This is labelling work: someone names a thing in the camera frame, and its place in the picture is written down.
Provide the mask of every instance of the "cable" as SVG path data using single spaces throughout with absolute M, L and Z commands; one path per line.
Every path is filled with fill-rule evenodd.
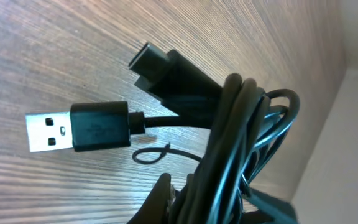
M 286 97 L 289 105 L 270 106 L 271 99 Z M 167 153 L 199 161 L 188 181 L 170 207 L 169 224 L 238 223 L 242 211 L 242 194 L 250 195 L 249 184 L 272 158 L 283 142 L 300 108 L 298 95 L 291 90 L 265 93 L 255 80 L 242 82 L 240 75 L 228 76 L 212 123 L 181 117 L 146 118 L 146 128 L 191 126 L 210 128 L 203 158 L 188 152 L 165 148 L 136 151 L 132 158 L 141 164 L 153 164 Z M 160 152 L 153 161 L 137 155 Z

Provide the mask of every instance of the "micro usb connector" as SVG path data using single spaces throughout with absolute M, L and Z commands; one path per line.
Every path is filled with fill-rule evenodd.
M 78 103 L 70 112 L 27 114 L 25 121 L 30 152 L 127 147 L 131 134 L 145 132 L 144 114 L 128 113 L 125 101 Z

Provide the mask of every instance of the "usb-a plug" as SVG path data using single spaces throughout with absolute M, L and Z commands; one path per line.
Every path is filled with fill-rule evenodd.
M 144 114 L 122 102 L 77 103 L 70 112 L 27 114 L 30 152 L 74 148 L 76 152 L 127 147 L 145 133 Z
M 70 112 L 27 114 L 25 124 L 30 152 L 73 147 Z

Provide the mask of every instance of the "brown wooden floor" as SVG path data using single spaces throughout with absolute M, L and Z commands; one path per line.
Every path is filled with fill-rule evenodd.
M 132 147 L 29 153 L 24 114 L 74 102 L 127 100 L 148 116 L 173 114 L 133 83 L 127 64 L 147 41 L 175 48 L 214 80 L 253 77 L 291 88 L 299 117 L 253 186 L 290 200 L 344 75 L 338 1 L 0 0 L 0 223 L 124 223 L 162 172 L 182 187 L 196 163 L 167 156 L 152 166 L 135 149 L 163 146 L 202 156 L 208 132 L 151 129 Z

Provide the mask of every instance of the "usb cable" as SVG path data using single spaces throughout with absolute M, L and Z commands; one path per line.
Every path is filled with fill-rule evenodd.
M 165 54 L 147 43 L 129 64 L 140 75 L 135 86 L 156 97 L 178 116 L 145 118 L 129 113 L 125 101 L 80 103 L 61 113 L 27 114 L 31 152 L 74 148 L 76 152 L 128 147 L 132 134 L 146 128 L 191 126 L 210 129 L 202 158 L 188 152 L 164 148 L 136 151 L 141 164 L 158 162 L 167 153 L 199 161 L 193 179 L 169 209 L 169 223 L 239 223 L 242 195 L 275 223 L 296 223 L 293 213 L 259 203 L 250 182 L 272 158 L 285 139 L 300 108 L 292 90 L 266 93 L 255 80 L 242 81 L 229 75 L 223 87 L 191 64 L 177 51 Z M 289 99 L 288 106 L 271 106 L 273 98 Z M 160 152 L 154 161 L 137 155 Z

